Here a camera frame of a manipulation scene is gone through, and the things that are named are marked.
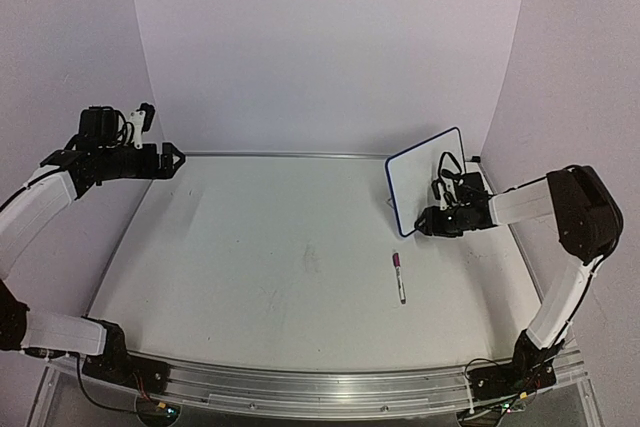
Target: marker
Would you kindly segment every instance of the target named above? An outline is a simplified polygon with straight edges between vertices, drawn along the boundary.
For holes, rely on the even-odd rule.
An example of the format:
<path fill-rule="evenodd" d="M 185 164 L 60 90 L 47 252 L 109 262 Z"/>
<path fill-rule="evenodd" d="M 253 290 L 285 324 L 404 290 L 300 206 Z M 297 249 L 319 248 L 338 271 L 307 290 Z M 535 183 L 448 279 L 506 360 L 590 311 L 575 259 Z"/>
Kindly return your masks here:
<path fill-rule="evenodd" d="M 393 253 L 393 266 L 396 268 L 396 279 L 398 279 L 398 293 L 400 294 L 400 303 L 406 304 L 407 297 L 404 293 L 404 283 L 402 282 L 402 274 L 400 274 L 400 254 Z"/>

